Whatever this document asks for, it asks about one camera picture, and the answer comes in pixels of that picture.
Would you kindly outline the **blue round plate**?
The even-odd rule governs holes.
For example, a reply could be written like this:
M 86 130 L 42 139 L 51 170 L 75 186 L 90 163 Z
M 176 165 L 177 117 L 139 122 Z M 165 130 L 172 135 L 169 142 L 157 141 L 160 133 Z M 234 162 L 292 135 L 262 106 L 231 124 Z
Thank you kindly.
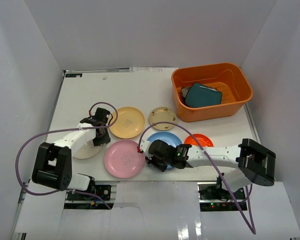
M 183 144 L 179 137 L 170 132 L 156 132 L 143 140 L 151 142 L 148 153 L 156 156 L 162 156 L 168 151 L 175 150 L 175 156 L 171 161 L 171 166 L 175 167 L 178 147 Z

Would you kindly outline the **cream round plate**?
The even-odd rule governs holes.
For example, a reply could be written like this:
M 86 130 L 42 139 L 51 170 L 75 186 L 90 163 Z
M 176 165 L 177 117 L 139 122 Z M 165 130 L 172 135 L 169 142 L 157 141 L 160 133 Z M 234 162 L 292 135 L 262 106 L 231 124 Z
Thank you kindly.
M 78 151 L 76 151 L 73 155 L 75 159 L 85 160 L 92 158 L 97 155 L 101 151 L 101 146 L 94 146 L 93 141 L 89 141 L 84 146 L 82 146 Z

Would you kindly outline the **black floral square plate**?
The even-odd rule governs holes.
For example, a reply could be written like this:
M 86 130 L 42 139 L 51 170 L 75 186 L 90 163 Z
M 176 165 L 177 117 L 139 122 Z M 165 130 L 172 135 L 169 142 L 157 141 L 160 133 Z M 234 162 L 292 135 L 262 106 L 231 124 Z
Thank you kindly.
M 181 94 L 182 94 L 182 97 L 183 97 L 184 99 L 186 99 L 186 97 L 187 97 L 188 92 L 189 92 L 190 89 L 191 89 L 190 86 L 185 86 L 185 87 L 182 87 L 182 88 L 181 88 Z

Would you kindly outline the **teal square plate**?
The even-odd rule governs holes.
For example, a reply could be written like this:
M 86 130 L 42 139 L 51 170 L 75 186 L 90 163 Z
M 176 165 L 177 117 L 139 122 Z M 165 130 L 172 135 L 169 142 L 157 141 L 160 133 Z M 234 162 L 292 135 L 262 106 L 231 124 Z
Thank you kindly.
M 207 85 L 194 83 L 184 99 L 184 103 L 190 108 L 203 108 L 221 104 L 222 97 L 221 91 Z

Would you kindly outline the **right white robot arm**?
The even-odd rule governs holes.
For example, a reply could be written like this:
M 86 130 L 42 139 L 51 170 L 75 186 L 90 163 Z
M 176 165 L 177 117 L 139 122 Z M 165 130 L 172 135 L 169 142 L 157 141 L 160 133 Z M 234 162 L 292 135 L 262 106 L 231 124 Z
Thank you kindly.
M 249 138 L 244 138 L 239 145 L 204 148 L 191 144 L 173 147 L 162 140 L 142 140 L 139 148 L 145 154 L 146 162 L 162 172 L 169 166 L 176 169 L 231 168 L 217 179 L 215 192 L 223 200 L 250 184 L 263 187 L 275 184 L 276 154 Z

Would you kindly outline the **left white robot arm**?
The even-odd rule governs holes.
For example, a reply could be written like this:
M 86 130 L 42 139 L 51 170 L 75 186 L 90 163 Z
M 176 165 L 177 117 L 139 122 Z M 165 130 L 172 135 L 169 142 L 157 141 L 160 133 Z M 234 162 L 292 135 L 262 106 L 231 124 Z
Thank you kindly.
M 110 143 L 106 126 L 111 117 L 108 110 L 98 107 L 94 115 L 79 122 L 79 130 L 71 131 L 53 143 L 42 143 L 37 151 L 31 180 L 59 191 L 78 190 L 86 200 L 93 198 L 96 187 L 91 184 L 92 177 L 73 173 L 73 159 L 89 159 Z

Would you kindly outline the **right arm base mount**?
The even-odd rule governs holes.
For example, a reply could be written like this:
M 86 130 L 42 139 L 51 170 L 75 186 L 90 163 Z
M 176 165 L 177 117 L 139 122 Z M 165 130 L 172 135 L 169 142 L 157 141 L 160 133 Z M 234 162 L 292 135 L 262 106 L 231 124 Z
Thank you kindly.
M 201 212 L 236 212 L 235 201 L 227 190 L 217 186 L 218 181 L 197 182 Z

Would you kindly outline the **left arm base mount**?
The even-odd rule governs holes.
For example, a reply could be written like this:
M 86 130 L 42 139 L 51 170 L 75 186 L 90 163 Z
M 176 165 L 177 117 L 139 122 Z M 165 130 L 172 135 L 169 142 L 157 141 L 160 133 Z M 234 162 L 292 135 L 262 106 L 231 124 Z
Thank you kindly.
M 94 184 L 91 186 L 86 192 L 91 193 L 94 195 L 99 196 L 102 198 L 104 201 L 109 201 L 111 199 L 111 191 L 112 191 L 112 186 L 109 184 Z M 66 199 L 68 201 L 94 201 L 98 200 L 98 198 L 90 196 L 90 195 L 85 195 L 85 194 L 80 194 L 80 193 L 75 193 L 75 192 L 70 192 L 67 194 Z

